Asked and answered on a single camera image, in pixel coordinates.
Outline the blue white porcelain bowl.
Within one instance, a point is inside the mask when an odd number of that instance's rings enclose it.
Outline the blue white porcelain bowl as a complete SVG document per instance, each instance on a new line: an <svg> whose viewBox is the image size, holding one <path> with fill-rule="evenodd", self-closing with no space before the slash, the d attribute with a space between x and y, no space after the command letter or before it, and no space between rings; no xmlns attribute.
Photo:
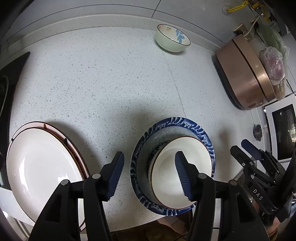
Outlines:
<svg viewBox="0 0 296 241"><path fill-rule="evenodd" d="M164 216L189 211L196 202L184 195L175 166L181 151L200 173L213 177L215 151L204 129L192 120L172 117L151 126L138 140L130 161L130 180L140 203Z"/></svg>

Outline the green bowl blue leaf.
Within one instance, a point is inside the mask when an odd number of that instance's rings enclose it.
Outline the green bowl blue leaf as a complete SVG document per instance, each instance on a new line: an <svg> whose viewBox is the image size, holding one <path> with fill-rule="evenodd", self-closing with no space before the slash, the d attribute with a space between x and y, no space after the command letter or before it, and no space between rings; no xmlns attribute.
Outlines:
<svg viewBox="0 0 296 241"><path fill-rule="evenodd" d="M155 33L156 43L168 52L184 51L191 41L181 30L166 24L159 24Z"/></svg>

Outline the steel wool scrubber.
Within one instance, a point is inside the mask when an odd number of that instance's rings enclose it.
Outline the steel wool scrubber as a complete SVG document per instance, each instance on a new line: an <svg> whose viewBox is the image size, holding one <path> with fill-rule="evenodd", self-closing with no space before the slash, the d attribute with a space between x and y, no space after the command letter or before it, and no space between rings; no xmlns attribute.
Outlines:
<svg viewBox="0 0 296 241"><path fill-rule="evenodd" d="M254 125L253 127L253 136L254 138L260 142L262 137L263 137L263 133L262 133L262 127L261 125Z"/></svg>

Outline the white microwave oven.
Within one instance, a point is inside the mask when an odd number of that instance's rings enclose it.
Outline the white microwave oven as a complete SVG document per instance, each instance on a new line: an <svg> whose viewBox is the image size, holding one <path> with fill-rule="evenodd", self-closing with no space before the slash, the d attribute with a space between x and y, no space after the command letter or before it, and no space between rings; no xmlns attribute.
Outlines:
<svg viewBox="0 0 296 241"><path fill-rule="evenodd" d="M270 134L271 152L279 162L288 162L295 148L295 95L264 107Z"/></svg>

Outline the rose gold rice cooker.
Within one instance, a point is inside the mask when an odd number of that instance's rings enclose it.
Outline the rose gold rice cooker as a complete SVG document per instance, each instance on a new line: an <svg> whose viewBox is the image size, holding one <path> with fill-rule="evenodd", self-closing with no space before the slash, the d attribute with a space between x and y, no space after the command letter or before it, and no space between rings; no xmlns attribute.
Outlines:
<svg viewBox="0 0 296 241"><path fill-rule="evenodd" d="M222 84L237 108L251 110L275 99L267 72L243 35L217 50L215 57Z"/></svg>

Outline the plastic bag of vegetables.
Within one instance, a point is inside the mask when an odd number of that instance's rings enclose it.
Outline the plastic bag of vegetables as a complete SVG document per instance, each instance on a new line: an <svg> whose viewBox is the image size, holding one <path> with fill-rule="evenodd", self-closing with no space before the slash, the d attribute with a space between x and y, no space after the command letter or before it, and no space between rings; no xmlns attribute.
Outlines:
<svg viewBox="0 0 296 241"><path fill-rule="evenodd" d="M257 33L266 47L259 52L259 59L272 83L277 100L285 98L287 80L287 58L290 52L281 35L273 28L259 24Z"/></svg>

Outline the black gas stove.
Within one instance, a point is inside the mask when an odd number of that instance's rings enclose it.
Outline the black gas stove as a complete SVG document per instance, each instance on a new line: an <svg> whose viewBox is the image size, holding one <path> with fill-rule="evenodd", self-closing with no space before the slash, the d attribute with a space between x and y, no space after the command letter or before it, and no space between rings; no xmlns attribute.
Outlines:
<svg viewBox="0 0 296 241"><path fill-rule="evenodd" d="M1 70L1 155L6 155L9 144L10 116L13 97L22 69L30 56L23 54Z"/></svg>

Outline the wall power outlet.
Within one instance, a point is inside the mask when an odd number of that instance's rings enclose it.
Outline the wall power outlet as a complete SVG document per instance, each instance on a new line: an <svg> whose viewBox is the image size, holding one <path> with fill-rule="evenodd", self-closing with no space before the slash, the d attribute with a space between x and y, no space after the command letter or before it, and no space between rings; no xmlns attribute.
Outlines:
<svg viewBox="0 0 296 241"><path fill-rule="evenodd" d="M233 30L236 36L242 35L248 42L252 40L252 35L244 24L240 24L236 29Z"/></svg>

